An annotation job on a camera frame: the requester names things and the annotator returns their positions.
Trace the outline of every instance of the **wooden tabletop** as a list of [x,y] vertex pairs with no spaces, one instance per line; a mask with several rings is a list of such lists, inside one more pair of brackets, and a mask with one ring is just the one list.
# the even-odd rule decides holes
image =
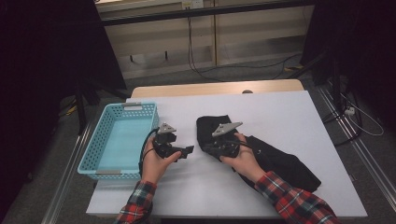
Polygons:
[[204,84],[185,84],[169,86],[138,87],[132,92],[133,98],[158,96],[189,96],[213,94],[238,94],[243,91],[274,92],[303,91],[304,87],[298,79],[260,80],[244,82],[220,82]]

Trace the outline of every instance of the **light blue basket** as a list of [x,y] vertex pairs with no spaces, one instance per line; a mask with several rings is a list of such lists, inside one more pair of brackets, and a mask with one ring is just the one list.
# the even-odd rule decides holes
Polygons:
[[78,166],[92,179],[136,179],[139,157],[148,133],[158,127],[155,103],[111,104],[93,132]]

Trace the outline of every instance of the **plaid sleeve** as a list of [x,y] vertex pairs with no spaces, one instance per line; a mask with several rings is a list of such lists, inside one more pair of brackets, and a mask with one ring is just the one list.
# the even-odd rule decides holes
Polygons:
[[264,175],[255,188],[288,223],[341,223],[325,201],[293,188],[274,172]]
[[114,224],[136,223],[149,215],[151,201],[154,197],[156,184],[148,181],[139,181],[127,204],[120,210]]

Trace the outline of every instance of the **black fabric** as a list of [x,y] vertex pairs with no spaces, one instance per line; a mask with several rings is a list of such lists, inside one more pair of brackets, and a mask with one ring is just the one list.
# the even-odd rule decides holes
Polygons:
[[[212,133],[220,124],[230,122],[231,120],[228,116],[205,116],[198,118],[196,121],[197,140],[201,149],[215,142]],[[237,130],[226,134],[231,137],[234,133],[237,133]],[[265,172],[274,171],[295,188],[304,189],[309,192],[314,192],[320,186],[320,180],[296,156],[272,147],[254,136],[247,137],[247,144],[252,147],[258,164]],[[254,188],[253,182],[242,175],[240,176],[249,186]]]
[[[254,136],[247,137],[247,144],[261,151],[260,154],[255,153],[254,156],[265,172],[274,171],[295,188],[309,192],[314,192],[320,186],[320,180],[296,156],[268,145]],[[242,179],[254,188],[253,182],[244,176]]]
[[[227,115],[219,117],[205,116],[198,118],[198,120],[196,121],[197,140],[200,148],[203,149],[206,145],[213,144],[215,142],[215,138],[212,137],[212,133],[219,127],[220,124],[230,122],[230,118]],[[224,134],[223,136],[227,139],[234,139],[234,133],[236,133],[236,130],[232,130],[229,133]]]

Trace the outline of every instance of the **cable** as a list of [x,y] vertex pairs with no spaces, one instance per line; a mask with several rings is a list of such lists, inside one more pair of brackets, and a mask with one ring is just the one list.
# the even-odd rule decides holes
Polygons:
[[[347,99],[347,98],[344,96],[344,94],[341,94],[341,96],[342,96],[343,98],[345,98],[347,101],[349,101],[349,99]],[[363,110],[361,110],[357,105],[352,104],[350,101],[349,101],[349,103],[350,103],[353,107],[355,107],[358,111],[360,111],[362,114],[364,114],[365,116],[367,116],[370,120],[372,120],[372,121],[380,128],[381,133],[370,133],[370,132],[368,132],[367,130],[365,130],[365,129],[362,128],[362,125],[361,125],[361,124],[357,124],[357,123],[352,119],[352,117],[350,117],[350,115],[348,115],[350,121],[351,121],[357,128],[359,128],[360,130],[362,130],[362,131],[364,131],[365,133],[368,133],[368,134],[370,134],[370,135],[372,135],[372,136],[381,136],[382,134],[384,134],[384,132],[385,132],[384,129],[382,128],[382,126],[381,126],[378,122],[375,121],[375,119],[373,119],[370,115],[368,115],[366,112],[364,112]]]
[[291,58],[294,58],[294,57],[296,57],[296,56],[302,55],[302,53],[294,54],[294,55],[291,55],[291,56],[289,56],[288,58],[282,60],[281,62],[273,63],[273,64],[268,64],[268,65],[263,65],[263,66],[228,65],[228,66],[217,66],[217,67],[214,67],[214,68],[209,68],[209,69],[204,70],[204,71],[198,71],[198,69],[195,67],[195,61],[194,61],[194,58],[193,58],[193,51],[192,51],[192,28],[191,28],[191,18],[188,17],[187,20],[188,20],[188,24],[189,24],[189,66],[190,66],[190,69],[191,69],[193,72],[197,73],[199,76],[201,76],[201,77],[203,77],[203,78],[206,78],[206,79],[211,79],[211,80],[215,80],[215,81],[219,81],[219,82],[225,82],[224,80],[220,80],[220,79],[213,78],[213,77],[206,77],[206,76],[203,75],[203,73],[207,73],[207,72],[210,72],[210,71],[212,71],[212,70],[221,69],[221,68],[254,68],[254,69],[257,69],[257,68],[273,67],[273,66],[277,66],[277,65],[282,64],[282,70],[279,72],[279,74],[277,74],[275,77],[271,78],[271,79],[276,79],[277,77],[279,77],[280,75],[283,74],[283,70],[284,70],[284,68],[285,68],[285,63],[286,63],[288,60],[290,60]]
[[304,23],[305,23],[305,33],[308,33],[308,24],[306,22],[305,8],[306,8],[306,6],[303,9],[303,17],[304,17]]
[[198,69],[195,67],[194,56],[193,56],[193,52],[192,52],[191,18],[188,17],[188,18],[187,18],[187,21],[189,22],[189,66],[190,66],[190,69],[191,69],[192,71],[194,71],[196,74],[198,74],[199,76],[203,77],[203,78],[210,79],[210,80],[215,80],[215,81],[218,81],[218,82],[225,82],[225,81],[220,80],[220,79],[217,79],[217,78],[206,77],[206,76],[202,75],[202,74],[198,71]]
[[62,111],[64,109],[66,109],[68,106],[70,106],[70,108],[67,110],[66,113],[58,115],[59,118],[62,118],[64,116],[72,115],[74,112],[78,111],[78,105],[77,105],[77,102],[76,102],[76,98],[73,99],[68,105],[65,105],[64,107],[62,107],[60,110]]
[[337,120],[337,119],[339,119],[339,118],[341,118],[342,116],[344,115],[344,113],[339,113],[339,114],[337,114],[337,116],[335,116],[334,118],[332,118],[332,119],[328,119],[328,120],[322,120],[323,121],[323,124],[327,124],[327,123],[330,123],[330,122],[332,122],[332,121],[334,121],[334,120]]
[[140,151],[139,164],[138,164],[139,165],[139,174],[140,174],[140,176],[142,176],[142,174],[143,174],[143,159],[146,157],[146,154],[147,154],[146,153],[145,156],[143,156],[143,151],[145,150],[146,143],[149,140],[149,137],[151,136],[151,134],[158,132],[158,130],[160,130],[160,128],[155,128],[155,129],[151,130],[148,133],[148,135],[146,136],[146,139],[145,139],[145,141],[143,143],[142,149]]
[[[357,104],[358,104],[358,100],[357,100],[357,98],[356,98],[356,95],[353,93],[353,91],[352,91],[352,96],[353,96],[353,98],[354,98],[355,104],[357,105]],[[350,101],[348,98],[346,98],[346,101],[349,102],[350,104],[352,104],[351,101]],[[339,114],[336,118],[334,118],[334,119],[332,119],[332,120],[328,120],[328,122],[333,121],[333,120],[336,120],[336,119],[340,119],[343,115],[345,115],[346,109],[347,109],[347,106],[345,105],[345,106],[344,106],[344,109],[343,109],[343,113]],[[359,113],[357,113],[357,120],[358,120],[359,125],[362,127],[362,120],[361,120],[360,111],[359,111]],[[355,135],[351,136],[351,137],[348,138],[346,141],[343,141],[343,142],[334,144],[334,146],[335,146],[335,147],[340,147],[341,145],[344,145],[344,144],[346,144],[346,143],[349,143],[349,142],[355,140],[356,138],[358,138],[358,137],[360,137],[360,136],[361,136],[361,129],[358,129],[357,132],[355,133]]]
[[273,77],[273,78],[271,78],[271,79],[276,79],[277,77],[279,77],[280,75],[282,75],[282,74],[283,74],[283,70],[285,69],[285,63],[286,63],[288,60],[290,60],[291,58],[294,58],[294,57],[296,57],[296,56],[298,56],[298,55],[301,55],[301,54],[294,54],[294,55],[289,56],[289,58],[286,58],[286,59],[282,62],[282,69],[280,70],[279,74],[277,74],[275,77]]
[[262,153],[261,150],[255,148],[255,147],[250,146],[250,145],[249,145],[248,143],[246,143],[246,142],[242,142],[242,141],[224,141],[224,142],[225,142],[225,143],[236,144],[236,145],[238,145],[238,146],[248,147],[248,148],[250,148],[253,152],[256,152],[257,154]]
[[75,101],[76,101],[76,97],[74,97],[73,100],[70,101],[70,103],[67,103],[66,105],[64,105],[63,107],[61,107],[60,110],[66,109],[68,106],[70,106],[71,104],[73,104]]
[[326,115],[325,117],[321,118],[322,122],[324,123],[329,117],[334,115],[334,113],[335,113],[335,110],[330,112],[330,114]]
[[148,153],[150,152],[150,151],[152,151],[152,150],[155,150],[155,148],[151,148],[151,149],[149,149],[146,153],[145,153],[145,155],[143,156],[143,159],[142,159],[142,161],[144,161],[145,160],[145,158],[146,158],[146,156],[148,155]]

